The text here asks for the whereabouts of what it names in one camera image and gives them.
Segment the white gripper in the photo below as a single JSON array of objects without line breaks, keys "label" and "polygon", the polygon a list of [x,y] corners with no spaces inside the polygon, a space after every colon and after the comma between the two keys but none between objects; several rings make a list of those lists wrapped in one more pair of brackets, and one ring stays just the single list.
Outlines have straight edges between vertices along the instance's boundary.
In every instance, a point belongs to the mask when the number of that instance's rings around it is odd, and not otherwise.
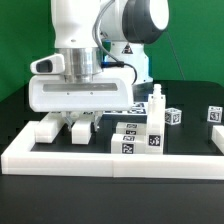
[{"label": "white gripper", "polygon": [[79,118],[78,111],[95,111],[93,127],[97,132],[102,111],[125,111],[132,104],[132,77],[126,74],[101,73],[84,84],[67,83],[59,75],[36,75],[29,83],[30,107],[35,112],[64,112],[68,130]]}]

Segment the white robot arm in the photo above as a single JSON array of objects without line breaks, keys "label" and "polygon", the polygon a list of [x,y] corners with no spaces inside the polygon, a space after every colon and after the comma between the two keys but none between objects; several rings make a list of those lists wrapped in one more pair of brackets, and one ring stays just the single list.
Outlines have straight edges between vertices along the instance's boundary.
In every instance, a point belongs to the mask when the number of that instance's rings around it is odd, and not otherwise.
[{"label": "white robot arm", "polygon": [[167,28],[168,0],[51,0],[56,52],[30,65],[29,104],[35,112],[125,111],[133,104],[135,68],[104,62],[104,39],[151,44]]}]

